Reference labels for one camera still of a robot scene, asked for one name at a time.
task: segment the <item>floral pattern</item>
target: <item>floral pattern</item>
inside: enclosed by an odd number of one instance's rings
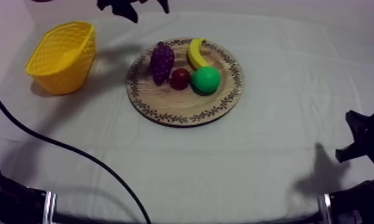
[[[164,41],[169,46],[176,46],[176,45],[186,45],[191,42],[191,38],[189,39],[173,39],[170,41]],[[205,110],[200,112],[199,114],[194,114],[190,117],[186,116],[175,116],[172,114],[161,114],[156,109],[152,108],[150,105],[142,102],[141,99],[139,99],[139,89],[138,89],[138,76],[140,75],[141,68],[143,66],[144,60],[149,55],[146,53],[145,55],[140,56],[137,61],[134,63],[134,65],[130,68],[130,73],[128,77],[128,84],[130,86],[129,89],[129,97],[133,105],[144,115],[148,116],[149,118],[158,121],[158,122],[166,122],[168,124],[173,125],[194,125],[197,122],[200,122],[206,118],[214,117],[217,115],[217,113],[230,109],[230,105],[234,102],[234,100],[238,99],[238,96],[241,94],[240,89],[242,88],[242,80],[241,80],[241,69],[239,68],[239,65],[237,61],[230,57],[227,53],[225,53],[224,49],[221,49],[221,47],[214,45],[210,42],[204,42],[202,44],[206,48],[210,48],[214,51],[216,51],[222,59],[227,62],[230,65],[230,73],[233,77],[233,81],[235,84],[235,87],[229,92],[227,96],[225,96],[223,99],[220,100],[219,105],[213,106],[209,110]]]

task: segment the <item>green fruit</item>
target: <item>green fruit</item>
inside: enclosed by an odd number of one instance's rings
[[[215,92],[220,84],[220,72],[212,66],[201,67],[192,74],[191,83],[200,91]]]

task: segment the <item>red ball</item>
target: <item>red ball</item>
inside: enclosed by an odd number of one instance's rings
[[[170,86],[173,89],[185,89],[188,84],[190,84],[190,72],[187,69],[176,69],[173,71],[172,78],[170,79]]]

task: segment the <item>white table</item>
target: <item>white table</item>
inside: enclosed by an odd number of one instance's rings
[[[235,14],[145,14],[138,25],[92,20],[98,55],[86,85],[49,97],[24,65],[46,24],[10,65],[0,97],[25,125],[100,158],[161,223],[258,221],[311,213],[316,196],[374,178],[366,157],[338,164],[352,141],[345,112],[374,112],[374,41],[333,27]],[[222,119],[174,129],[142,117],[127,69],[163,39],[204,37],[241,63],[245,89]],[[316,150],[315,145],[322,146]],[[0,167],[56,192],[59,210],[142,220],[127,192],[95,164],[27,136],[0,112]]]

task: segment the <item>purple grapes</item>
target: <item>purple grapes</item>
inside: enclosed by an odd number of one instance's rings
[[[155,84],[160,86],[169,79],[174,65],[174,52],[163,42],[159,42],[152,52],[149,69]]]

